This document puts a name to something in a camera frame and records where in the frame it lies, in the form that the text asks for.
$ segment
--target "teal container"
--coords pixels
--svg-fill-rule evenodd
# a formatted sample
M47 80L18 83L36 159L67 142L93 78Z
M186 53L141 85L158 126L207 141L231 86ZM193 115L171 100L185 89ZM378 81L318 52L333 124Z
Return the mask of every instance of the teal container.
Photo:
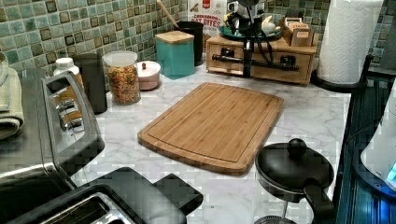
M194 74L193 35L173 31L156 35L160 73L170 79Z

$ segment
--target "wooden cutting board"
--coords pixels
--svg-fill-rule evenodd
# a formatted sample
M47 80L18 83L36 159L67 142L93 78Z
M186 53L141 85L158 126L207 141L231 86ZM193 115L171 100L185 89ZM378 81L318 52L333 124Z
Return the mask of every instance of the wooden cutting board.
M242 175L282 111L283 99L204 83L138 133L138 142L177 161Z

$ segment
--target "wooden drawer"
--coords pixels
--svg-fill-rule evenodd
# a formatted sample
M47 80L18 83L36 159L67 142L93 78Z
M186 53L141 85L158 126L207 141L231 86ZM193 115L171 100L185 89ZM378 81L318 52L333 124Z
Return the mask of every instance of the wooden drawer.
M298 71L285 71L275 68L251 66L250 75L252 77L260 77L273 79L278 81L297 82L308 84L311 77L311 56L306 54L295 54L288 52L274 52L274 63L279 63L282 56L292 56L296 59L296 65L299 66ZM261 54L254 53L253 60L263 61Z
M212 56L214 54L220 55L221 49L232 49L234 51L234 57L243 59L243 43L238 41L231 41L220 36L211 37L207 40L207 54L206 54L206 68L208 72L225 73L231 75L243 75L242 63L223 63L219 61L213 61ZM251 66L250 75L252 77L266 78L278 81L293 82L300 84L308 84L311 78L312 64L315 58L316 46L296 48L290 47L286 44L283 39L277 40L271 43L274 51L274 63L280 63L282 56L292 56L296 60L296 65L299 66L298 71L286 71L275 68ZM266 45L262 44L266 52L267 58L269 58ZM252 60L265 62L264 58L260 54L259 48L255 46L255 52L252 56Z

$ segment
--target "paper towel roll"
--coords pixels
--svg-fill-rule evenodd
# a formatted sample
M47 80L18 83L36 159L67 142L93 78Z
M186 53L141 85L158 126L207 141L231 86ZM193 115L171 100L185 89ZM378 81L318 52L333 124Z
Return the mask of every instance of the paper towel roll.
M332 0L319 54L318 77L335 84L361 78L383 0Z

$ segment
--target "paper towel holder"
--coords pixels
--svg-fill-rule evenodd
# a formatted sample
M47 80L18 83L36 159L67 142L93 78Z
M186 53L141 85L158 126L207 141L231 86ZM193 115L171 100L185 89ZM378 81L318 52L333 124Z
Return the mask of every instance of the paper towel holder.
M361 71L361 78L358 82L353 84L338 84L323 80L318 76L317 70L312 71L311 83L327 91L335 91L342 93L352 93L352 90L364 88L367 86L367 73L369 72L370 63L373 60L373 55L368 54L364 60L363 69Z

